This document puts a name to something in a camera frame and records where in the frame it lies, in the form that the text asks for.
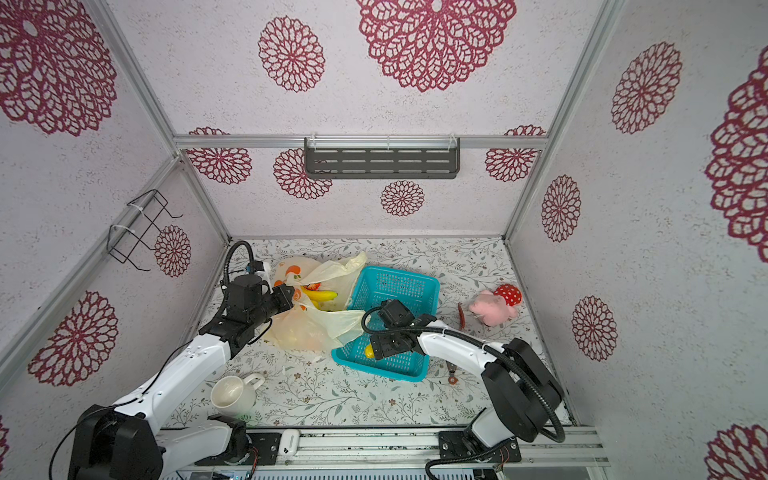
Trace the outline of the yellow orange-print plastic bag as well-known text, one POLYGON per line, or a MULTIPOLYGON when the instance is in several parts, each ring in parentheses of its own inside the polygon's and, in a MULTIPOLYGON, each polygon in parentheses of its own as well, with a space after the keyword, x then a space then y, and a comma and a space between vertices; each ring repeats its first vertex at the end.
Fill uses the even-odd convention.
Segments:
POLYGON ((283 350, 330 352, 362 335, 363 311, 351 297, 367 263, 364 252, 326 262, 304 256, 279 261, 271 279, 275 287, 294 289, 293 307, 274 317, 267 341, 283 350))

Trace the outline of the yellow banana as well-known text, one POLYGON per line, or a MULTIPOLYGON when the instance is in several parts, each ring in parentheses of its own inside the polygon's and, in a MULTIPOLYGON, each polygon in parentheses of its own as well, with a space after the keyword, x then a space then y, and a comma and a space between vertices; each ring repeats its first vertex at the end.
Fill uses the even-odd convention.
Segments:
POLYGON ((332 301, 338 297, 338 293, 335 291, 309 290, 304 286, 301 287, 301 290, 312 302, 317 303, 332 301))

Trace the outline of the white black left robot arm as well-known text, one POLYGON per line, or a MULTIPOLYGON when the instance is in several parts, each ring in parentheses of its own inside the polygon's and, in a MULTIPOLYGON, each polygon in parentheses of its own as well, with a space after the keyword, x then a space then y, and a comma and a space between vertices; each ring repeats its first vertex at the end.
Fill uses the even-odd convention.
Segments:
POLYGON ((216 370, 259 339, 256 330, 293 307, 294 287, 271 286, 250 256, 244 274, 223 272, 223 300, 211 321, 174 350, 157 374, 108 406, 92 405, 68 432, 70 479, 162 479, 208 458, 239 463, 251 441, 238 414, 217 414, 183 430, 162 428, 216 370))

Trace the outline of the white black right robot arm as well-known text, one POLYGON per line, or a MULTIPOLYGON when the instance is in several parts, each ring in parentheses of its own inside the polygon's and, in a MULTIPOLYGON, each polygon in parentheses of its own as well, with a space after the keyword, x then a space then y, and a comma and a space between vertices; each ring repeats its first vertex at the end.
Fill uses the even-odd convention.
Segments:
POLYGON ((426 471, 490 460, 518 440, 531 443, 543 436, 557 444, 565 442, 565 427, 557 414, 564 390, 527 342, 482 340, 433 315, 416 317, 398 300, 385 300, 366 311, 361 327, 377 360, 409 352, 435 357, 476 376, 485 387, 491 405, 462 433, 460 452, 429 461, 426 471))

